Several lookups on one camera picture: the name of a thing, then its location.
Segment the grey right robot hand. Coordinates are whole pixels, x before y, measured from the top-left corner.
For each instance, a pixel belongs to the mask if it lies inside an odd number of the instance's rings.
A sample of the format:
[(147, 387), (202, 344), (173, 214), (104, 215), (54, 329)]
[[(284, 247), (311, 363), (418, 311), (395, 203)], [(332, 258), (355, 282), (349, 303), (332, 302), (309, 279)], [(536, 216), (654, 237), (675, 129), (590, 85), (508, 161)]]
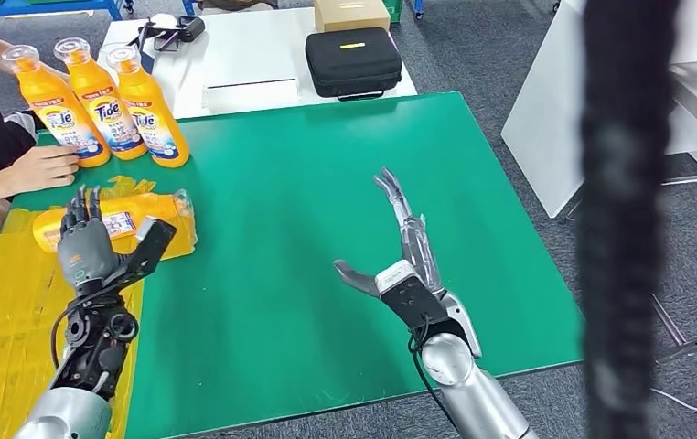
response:
[[(434, 253), (426, 232), (424, 215), (415, 217), (398, 178), (386, 166), (380, 176), (373, 177), (374, 183), (382, 188), (394, 211), (400, 228), (402, 257), (422, 279), (428, 291), (438, 300), (445, 294)], [(375, 277), (355, 271), (346, 261), (335, 260), (333, 266), (342, 281), (370, 296), (380, 298)]]

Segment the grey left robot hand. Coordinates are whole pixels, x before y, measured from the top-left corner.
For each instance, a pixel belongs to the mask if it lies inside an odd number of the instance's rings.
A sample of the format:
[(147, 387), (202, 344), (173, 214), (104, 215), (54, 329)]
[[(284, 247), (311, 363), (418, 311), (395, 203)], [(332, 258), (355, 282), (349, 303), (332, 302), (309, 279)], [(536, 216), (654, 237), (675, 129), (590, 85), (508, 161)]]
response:
[(67, 205), (59, 227), (57, 254), (67, 283), (75, 290), (90, 281), (106, 279), (126, 258), (113, 250), (102, 221), (100, 187), (85, 197), (81, 186)]

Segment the person's right hand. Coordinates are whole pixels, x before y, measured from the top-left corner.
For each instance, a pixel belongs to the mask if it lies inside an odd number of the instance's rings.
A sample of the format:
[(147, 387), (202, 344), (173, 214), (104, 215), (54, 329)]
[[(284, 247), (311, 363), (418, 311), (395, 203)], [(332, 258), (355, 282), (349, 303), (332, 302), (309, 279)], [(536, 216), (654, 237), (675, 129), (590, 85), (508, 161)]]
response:
[(7, 169), (7, 185), (13, 195), (54, 187), (65, 187), (75, 180), (79, 157), (73, 147), (34, 146)]

